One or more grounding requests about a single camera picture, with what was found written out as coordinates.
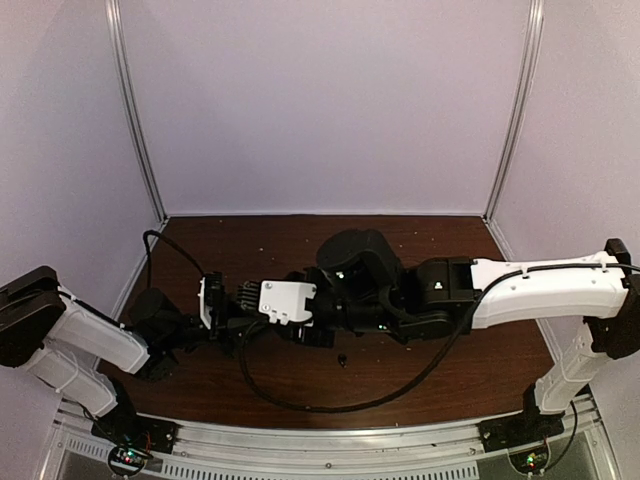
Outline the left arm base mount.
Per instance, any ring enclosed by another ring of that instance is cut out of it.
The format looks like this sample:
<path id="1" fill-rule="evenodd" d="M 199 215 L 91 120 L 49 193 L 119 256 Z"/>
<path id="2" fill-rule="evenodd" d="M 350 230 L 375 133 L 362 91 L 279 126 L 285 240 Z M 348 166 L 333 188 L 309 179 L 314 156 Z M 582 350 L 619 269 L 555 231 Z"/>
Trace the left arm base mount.
<path id="1" fill-rule="evenodd" d="M 130 478 L 143 471 L 159 471 L 162 455 L 170 455 L 177 440 L 178 424 L 168 420 L 139 417 L 139 428 L 131 433 L 117 433 L 103 422 L 93 421 L 91 434 L 108 440 L 106 464 L 113 474 Z"/>

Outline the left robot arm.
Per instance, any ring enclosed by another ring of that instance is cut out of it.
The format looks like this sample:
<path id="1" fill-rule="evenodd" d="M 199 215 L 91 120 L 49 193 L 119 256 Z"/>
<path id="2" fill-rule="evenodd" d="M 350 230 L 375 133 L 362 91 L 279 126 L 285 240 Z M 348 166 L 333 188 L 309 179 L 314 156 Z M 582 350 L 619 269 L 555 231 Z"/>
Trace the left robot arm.
<path id="1" fill-rule="evenodd" d="M 32 373 L 79 403 L 113 442 L 133 444 L 147 428 L 124 386 L 77 355 L 86 352 L 136 378 L 159 381 L 176 366 L 177 350 L 217 342 L 232 351 L 251 318 L 214 275 L 202 279 L 198 300 L 199 313 L 187 315 L 161 290 L 147 288 L 125 325 L 78 299 L 60 285 L 55 270 L 41 266 L 1 288 L 1 363 Z"/>

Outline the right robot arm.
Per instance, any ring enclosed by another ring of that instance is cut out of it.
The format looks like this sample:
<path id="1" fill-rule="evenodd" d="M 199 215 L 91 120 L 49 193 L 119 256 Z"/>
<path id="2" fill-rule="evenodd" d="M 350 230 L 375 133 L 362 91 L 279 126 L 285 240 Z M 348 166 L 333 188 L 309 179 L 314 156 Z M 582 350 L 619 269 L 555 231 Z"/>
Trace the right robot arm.
<path id="1" fill-rule="evenodd" d="M 406 268 L 382 233 L 346 230 L 320 247 L 316 266 L 299 280 L 277 283 L 265 309 L 304 345 L 328 345 L 337 330 L 454 342 L 521 320 L 580 317 L 571 349 L 527 389 L 513 419 L 513 433 L 526 442 L 560 418 L 605 364 L 639 349 L 639 271 L 617 239 L 568 260 L 436 258 Z"/>

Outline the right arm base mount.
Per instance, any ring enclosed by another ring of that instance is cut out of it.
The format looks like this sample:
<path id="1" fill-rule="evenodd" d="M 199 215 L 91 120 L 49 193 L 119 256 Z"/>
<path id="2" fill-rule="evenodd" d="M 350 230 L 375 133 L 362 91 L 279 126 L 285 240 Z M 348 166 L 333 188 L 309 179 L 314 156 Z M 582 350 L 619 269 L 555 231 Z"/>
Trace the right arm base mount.
<path id="1" fill-rule="evenodd" d="M 482 421 L 478 431 L 485 453 L 504 450 L 511 467 L 527 477 L 542 474 L 551 466 L 550 437 L 564 432 L 562 415 L 523 412 Z"/>

